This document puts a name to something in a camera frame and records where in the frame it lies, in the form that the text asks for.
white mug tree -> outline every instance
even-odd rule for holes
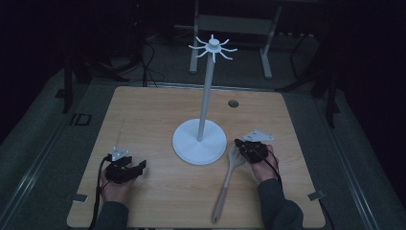
[[[196,39],[204,46],[189,47],[192,49],[205,49],[201,55],[196,57],[201,58],[208,54],[200,119],[191,119],[181,124],[173,133],[172,143],[176,154],[184,161],[194,165],[208,165],[220,158],[227,147],[227,138],[223,129],[216,123],[206,119],[215,54],[220,53],[224,58],[232,59],[225,56],[222,51],[234,52],[237,49],[228,50],[222,48],[221,46],[227,44],[229,39],[220,43],[217,39],[214,39],[213,35],[209,42],[203,42],[198,37]]]

metal rod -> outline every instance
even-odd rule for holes
[[[203,132],[204,132],[204,125],[206,122],[207,107],[209,106],[210,90],[212,87],[213,71],[214,71],[213,54],[209,53],[207,55],[206,79],[204,81],[202,109],[200,112],[199,131],[197,133],[198,142],[201,142],[203,140]]]

black sleeve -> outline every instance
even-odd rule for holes
[[[266,229],[304,229],[304,214],[293,201],[284,198],[277,179],[268,179],[258,185],[260,212]]]
[[[124,230],[128,221],[128,209],[119,202],[105,202],[96,221],[95,230]]]

hand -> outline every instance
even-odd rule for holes
[[[271,152],[274,152],[274,149],[272,148],[271,145],[266,146],[268,150]],[[266,157],[266,160],[277,170],[278,169],[278,158],[274,156],[271,152],[268,153],[268,156]],[[251,167],[254,172],[254,176],[257,179],[257,181],[260,183],[264,180],[267,179],[273,179],[277,178],[277,175],[275,172],[269,167],[265,161],[258,162],[256,164],[251,164]]]
[[[129,199],[129,191],[135,179],[126,181],[123,184],[116,184],[113,181],[108,181],[105,178],[105,169],[101,172],[101,187],[105,187],[101,191],[101,198],[104,202],[116,201],[127,206]]]

wooden tabletop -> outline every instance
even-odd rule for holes
[[[228,170],[229,147],[234,139],[258,129],[275,137],[264,143],[272,144],[280,159],[285,196],[302,208],[304,227],[324,226],[319,202],[307,198],[315,191],[282,95],[212,90],[207,119],[222,127],[228,148],[213,164],[195,166],[174,152],[172,135],[185,121],[200,117],[202,98],[201,89],[118,87],[79,185],[78,194],[89,198],[73,203],[68,225],[89,226],[100,162],[117,146],[129,150],[136,164],[147,161],[144,175],[131,190],[128,227],[263,227],[258,182],[247,163],[234,170],[220,220],[211,222]],[[230,100],[239,106],[228,106]]]

